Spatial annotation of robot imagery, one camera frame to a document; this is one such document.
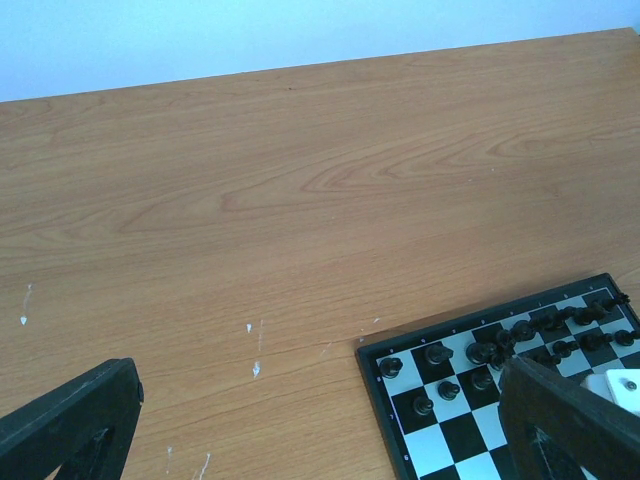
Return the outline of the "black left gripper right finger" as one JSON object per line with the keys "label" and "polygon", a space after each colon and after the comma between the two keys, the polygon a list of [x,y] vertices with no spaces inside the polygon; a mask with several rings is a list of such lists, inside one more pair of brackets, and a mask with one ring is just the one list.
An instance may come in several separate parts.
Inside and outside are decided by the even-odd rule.
{"label": "black left gripper right finger", "polygon": [[529,358],[499,381],[499,419],[522,479],[639,477],[639,417]]}

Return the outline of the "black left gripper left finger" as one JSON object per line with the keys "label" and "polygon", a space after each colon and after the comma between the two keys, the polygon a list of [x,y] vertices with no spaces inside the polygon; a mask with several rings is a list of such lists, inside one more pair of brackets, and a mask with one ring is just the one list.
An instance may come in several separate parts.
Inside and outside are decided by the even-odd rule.
{"label": "black left gripper left finger", "polygon": [[99,364],[1,418],[1,477],[119,479],[143,402],[133,359]]}

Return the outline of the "black white chessboard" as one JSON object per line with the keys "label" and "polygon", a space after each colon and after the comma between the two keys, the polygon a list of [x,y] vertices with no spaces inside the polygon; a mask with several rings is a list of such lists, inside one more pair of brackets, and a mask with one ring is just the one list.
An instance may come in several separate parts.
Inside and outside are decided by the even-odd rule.
{"label": "black white chessboard", "polygon": [[398,478],[516,477],[498,416],[502,367],[515,356],[574,382],[635,369],[639,319],[604,273],[359,347]]}

